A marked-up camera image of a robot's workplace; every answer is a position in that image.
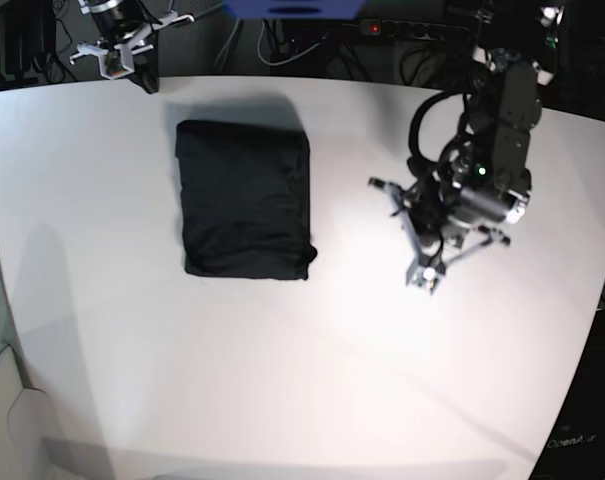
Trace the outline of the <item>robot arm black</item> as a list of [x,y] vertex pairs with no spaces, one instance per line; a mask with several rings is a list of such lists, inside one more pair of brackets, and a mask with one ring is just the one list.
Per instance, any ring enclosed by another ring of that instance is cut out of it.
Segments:
[[178,13],[173,1],[162,15],[152,14],[142,1],[135,0],[79,1],[79,6],[99,35],[94,43],[78,43],[69,62],[75,65],[80,59],[94,58],[106,80],[134,75],[138,59],[156,50],[160,31],[195,22],[193,14]]
[[[434,290],[451,266],[444,249],[471,254],[508,244],[502,226],[528,206],[526,165],[552,79],[561,1],[487,1],[477,12],[476,78],[416,110],[408,132],[408,188],[379,178],[413,255],[408,283]],[[191,119],[176,127],[184,268],[200,277],[306,279],[316,258],[310,232],[310,154],[295,126]]]

